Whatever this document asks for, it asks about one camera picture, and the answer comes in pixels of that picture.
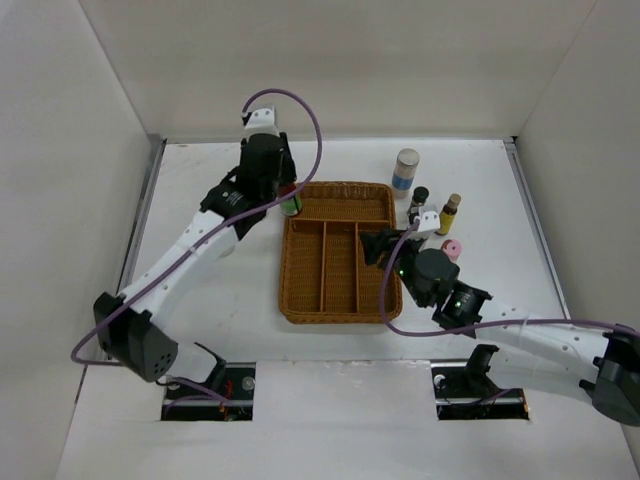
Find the green label sauce bottle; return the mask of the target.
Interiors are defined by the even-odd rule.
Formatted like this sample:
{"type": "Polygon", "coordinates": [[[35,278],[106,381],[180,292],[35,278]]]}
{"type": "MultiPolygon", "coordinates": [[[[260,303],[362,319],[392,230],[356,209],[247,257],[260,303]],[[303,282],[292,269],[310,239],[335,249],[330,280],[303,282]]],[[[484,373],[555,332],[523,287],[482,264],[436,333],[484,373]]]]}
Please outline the green label sauce bottle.
{"type": "Polygon", "coordinates": [[[296,188],[297,185],[295,183],[283,185],[279,188],[279,198],[281,199],[279,207],[281,213],[286,217],[294,217],[302,212],[302,201],[298,194],[284,200],[284,197],[295,191],[296,188]]]}

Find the tall white pearl jar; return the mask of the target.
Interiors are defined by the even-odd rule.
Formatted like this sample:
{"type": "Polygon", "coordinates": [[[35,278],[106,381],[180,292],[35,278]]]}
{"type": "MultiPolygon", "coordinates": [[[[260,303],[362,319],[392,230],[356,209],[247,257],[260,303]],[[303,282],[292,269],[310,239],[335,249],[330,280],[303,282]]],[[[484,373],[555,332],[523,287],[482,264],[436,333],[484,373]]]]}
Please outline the tall white pearl jar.
{"type": "Polygon", "coordinates": [[[409,194],[419,162],[420,155],[414,149],[404,148],[398,152],[391,179],[396,199],[404,199],[409,194]]]}

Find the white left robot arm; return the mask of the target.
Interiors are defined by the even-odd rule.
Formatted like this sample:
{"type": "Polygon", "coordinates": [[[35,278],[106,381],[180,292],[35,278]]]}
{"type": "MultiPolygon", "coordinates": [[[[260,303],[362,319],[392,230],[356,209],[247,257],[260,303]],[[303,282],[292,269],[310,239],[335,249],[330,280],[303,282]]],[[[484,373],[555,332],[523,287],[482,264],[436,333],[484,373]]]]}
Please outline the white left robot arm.
{"type": "Polygon", "coordinates": [[[280,188],[297,179],[285,133],[253,134],[240,144],[240,163],[201,201],[174,245],[118,295],[101,294],[93,312],[100,347],[146,382],[166,375],[190,379],[206,399],[224,387],[214,356],[166,334],[182,297],[266,215],[280,188]]]}

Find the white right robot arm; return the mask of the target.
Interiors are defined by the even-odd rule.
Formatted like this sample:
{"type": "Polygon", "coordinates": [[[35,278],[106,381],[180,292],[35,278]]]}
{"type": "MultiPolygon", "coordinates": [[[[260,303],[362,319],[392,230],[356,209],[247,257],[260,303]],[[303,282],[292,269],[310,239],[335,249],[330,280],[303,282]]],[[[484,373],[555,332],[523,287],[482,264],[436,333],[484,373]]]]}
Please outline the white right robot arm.
{"type": "Polygon", "coordinates": [[[530,388],[590,404],[622,425],[639,424],[639,333],[590,320],[545,319],[494,299],[459,280],[459,266],[424,249],[414,228],[362,232],[364,260],[398,277],[416,306],[432,311],[437,330],[425,337],[463,335],[477,345],[463,381],[478,403],[500,390],[530,388]]]}

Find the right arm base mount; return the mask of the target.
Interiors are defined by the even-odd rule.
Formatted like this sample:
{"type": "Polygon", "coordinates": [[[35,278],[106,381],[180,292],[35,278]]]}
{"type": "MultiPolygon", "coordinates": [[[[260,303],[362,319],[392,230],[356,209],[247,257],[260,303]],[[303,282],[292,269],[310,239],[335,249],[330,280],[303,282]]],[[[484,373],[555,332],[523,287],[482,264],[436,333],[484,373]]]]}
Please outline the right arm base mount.
{"type": "Polygon", "coordinates": [[[490,361],[499,351],[480,344],[464,359],[431,363],[436,415],[441,421],[528,420],[522,389],[503,389],[490,378],[490,361]]]}

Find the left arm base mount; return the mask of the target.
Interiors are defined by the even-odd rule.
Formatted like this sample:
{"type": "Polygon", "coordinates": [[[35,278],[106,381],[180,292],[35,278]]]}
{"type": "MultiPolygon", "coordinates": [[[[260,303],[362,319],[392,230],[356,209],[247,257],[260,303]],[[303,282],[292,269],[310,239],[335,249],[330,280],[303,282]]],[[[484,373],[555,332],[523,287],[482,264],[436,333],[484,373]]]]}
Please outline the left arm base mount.
{"type": "Polygon", "coordinates": [[[218,365],[203,383],[159,381],[164,388],[162,421],[248,422],[253,419],[255,363],[218,365]]]}

